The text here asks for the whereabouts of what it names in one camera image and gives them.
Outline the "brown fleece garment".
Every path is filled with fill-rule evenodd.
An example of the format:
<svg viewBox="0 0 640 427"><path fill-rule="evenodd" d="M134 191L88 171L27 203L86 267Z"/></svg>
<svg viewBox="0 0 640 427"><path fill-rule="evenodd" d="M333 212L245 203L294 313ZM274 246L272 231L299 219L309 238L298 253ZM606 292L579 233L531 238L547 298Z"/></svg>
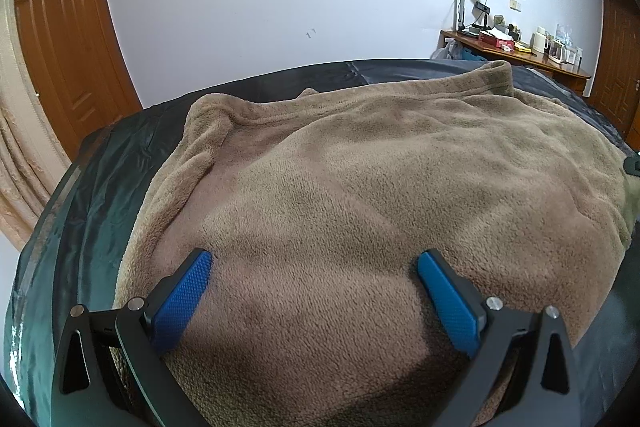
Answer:
<svg viewBox="0 0 640 427"><path fill-rule="evenodd" d="M145 194L116 306L195 248L212 275L166 364L214 426L416 426L465 367L414 262L560 309L572 343L639 213L624 154L505 62L439 80L208 94Z"/></svg>

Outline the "brown wooden wardrobe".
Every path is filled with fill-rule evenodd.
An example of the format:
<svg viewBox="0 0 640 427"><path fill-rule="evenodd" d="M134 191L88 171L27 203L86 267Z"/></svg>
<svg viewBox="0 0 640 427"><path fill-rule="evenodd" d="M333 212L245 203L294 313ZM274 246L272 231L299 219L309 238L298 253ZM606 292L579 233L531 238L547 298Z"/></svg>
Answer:
<svg viewBox="0 0 640 427"><path fill-rule="evenodd" d="M603 0L602 36L588 101L639 147L639 5Z"/></svg>

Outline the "dark bed sheet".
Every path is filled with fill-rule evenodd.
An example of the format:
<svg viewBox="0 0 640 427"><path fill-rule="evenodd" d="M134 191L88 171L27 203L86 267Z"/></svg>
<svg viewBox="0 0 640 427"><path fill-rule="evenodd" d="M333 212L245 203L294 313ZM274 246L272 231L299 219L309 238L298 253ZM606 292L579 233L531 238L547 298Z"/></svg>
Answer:
<svg viewBox="0 0 640 427"><path fill-rule="evenodd" d="M190 106L207 93L252 102L469 72L480 62L369 60L280 70L195 91L145 109L84 140L17 263L4 321L4 380L37 426L51 426L55 351L70 308L111 308L120 260L153 176L177 146ZM557 98L625 156L638 156L597 109L533 69L514 86ZM612 291L574 349L582 426L639 426L639 221Z"/></svg>

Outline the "white kettle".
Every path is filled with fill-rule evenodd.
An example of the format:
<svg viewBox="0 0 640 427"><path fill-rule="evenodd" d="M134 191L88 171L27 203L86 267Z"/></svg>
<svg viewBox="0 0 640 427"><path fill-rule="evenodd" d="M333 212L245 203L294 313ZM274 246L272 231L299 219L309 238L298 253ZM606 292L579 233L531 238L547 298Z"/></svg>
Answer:
<svg viewBox="0 0 640 427"><path fill-rule="evenodd" d="M547 31L538 26L532 35L532 49L535 53L544 54L547 49Z"/></svg>

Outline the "red box on desk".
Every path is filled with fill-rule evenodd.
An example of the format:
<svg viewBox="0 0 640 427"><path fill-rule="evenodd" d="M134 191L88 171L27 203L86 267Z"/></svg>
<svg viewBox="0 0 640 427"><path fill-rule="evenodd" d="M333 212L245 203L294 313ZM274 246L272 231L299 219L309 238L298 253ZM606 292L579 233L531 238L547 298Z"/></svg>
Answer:
<svg viewBox="0 0 640 427"><path fill-rule="evenodd" d="M503 32L495 31L481 31L478 34L478 40L484 42L486 46L492 46L500 50L507 50L509 52L515 49L514 40L511 36L504 34Z"/></svg>

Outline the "wooden desk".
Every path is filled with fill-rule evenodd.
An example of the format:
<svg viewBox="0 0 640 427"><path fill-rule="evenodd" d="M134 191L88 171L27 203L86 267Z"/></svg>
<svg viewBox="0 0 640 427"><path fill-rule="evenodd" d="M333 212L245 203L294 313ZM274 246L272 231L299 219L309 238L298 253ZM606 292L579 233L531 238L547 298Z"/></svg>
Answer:
<svg viewBox="0 0 640 427"><path fill-rule="evenodd" d="M462 44L465 48L485 57L488 61L505 60L515 66L535 69L537 72L541 72L541 74L561 83L562 86L574 91L579 96L584 95L587 81L591 78L591 75L581 68L570 64L556 64L545 55L527 54L518 51L504 52L488 46L484 41L459 34L457 31L442 30L439 33L439 41L445 43L448 40L454 40Z"/></svg>

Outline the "beige curtain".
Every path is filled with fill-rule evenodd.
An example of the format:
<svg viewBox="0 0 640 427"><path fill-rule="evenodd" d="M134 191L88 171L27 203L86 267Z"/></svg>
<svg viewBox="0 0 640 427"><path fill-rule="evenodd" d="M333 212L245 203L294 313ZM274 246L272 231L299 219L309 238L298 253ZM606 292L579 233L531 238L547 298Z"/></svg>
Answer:
<svg viewBox="0 0 640 427"><path fill-rule="evenodd" d="M70 167L29 77L14 0L1 0L1 232L22 249Z"/></svg>

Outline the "brown wooden door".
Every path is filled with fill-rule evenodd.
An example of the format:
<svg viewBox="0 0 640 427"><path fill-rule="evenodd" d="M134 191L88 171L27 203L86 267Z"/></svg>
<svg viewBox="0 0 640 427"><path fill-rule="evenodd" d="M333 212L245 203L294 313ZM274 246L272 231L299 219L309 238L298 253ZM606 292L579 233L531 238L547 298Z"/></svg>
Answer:
<svg viewBox="0 0 640 427"><path fill-rule="evenodd" d="M92 132L140 112L107 0L14 0L30 80L69 158Z"/></svg>

